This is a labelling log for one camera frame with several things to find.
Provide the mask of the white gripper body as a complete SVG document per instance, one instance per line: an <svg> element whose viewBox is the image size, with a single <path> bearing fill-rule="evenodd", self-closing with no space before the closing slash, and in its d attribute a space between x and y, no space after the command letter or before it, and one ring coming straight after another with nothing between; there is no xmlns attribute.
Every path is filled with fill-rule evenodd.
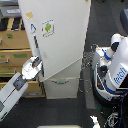
<svg viewBox="0 0 128 128"><path fill-rule="evenodd" d="M24 64L22 68L22 78L27 81L35 79L40 71L41 65L33 67L31 63Z"/></svg>

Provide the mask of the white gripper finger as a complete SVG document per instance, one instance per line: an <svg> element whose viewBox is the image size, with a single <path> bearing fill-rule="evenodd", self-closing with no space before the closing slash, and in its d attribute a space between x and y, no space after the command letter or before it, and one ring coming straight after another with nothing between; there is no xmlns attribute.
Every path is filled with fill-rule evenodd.
<svg viewBox="0 0 128 128"><path fill-rule="evenodd" d="M30 58L30 62L33 65L38 65L41 62L41 60L38 56L33 56L33 57Z"/></svg>
<svg viewBox="0 0 128 128"><path fill-rule="evenodd" d="M37 74L37 76L39 77L39 80L42 80L44 77L44 69L43 66L41 67L41 70L39 71L39 73Z"/></svg>

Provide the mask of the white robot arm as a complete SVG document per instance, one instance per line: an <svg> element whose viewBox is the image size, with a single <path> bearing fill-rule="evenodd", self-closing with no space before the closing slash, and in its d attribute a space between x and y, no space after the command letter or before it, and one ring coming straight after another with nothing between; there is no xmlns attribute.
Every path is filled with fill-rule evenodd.
<svg viewBox="0 0 128 128"><path fill-rule="evenodd" d="M42 66L38 56L31 57L24 63L22 72L17 72L0 90L0 122L22 97L28 88L28 81L34 80L40 73Z"/></svg>

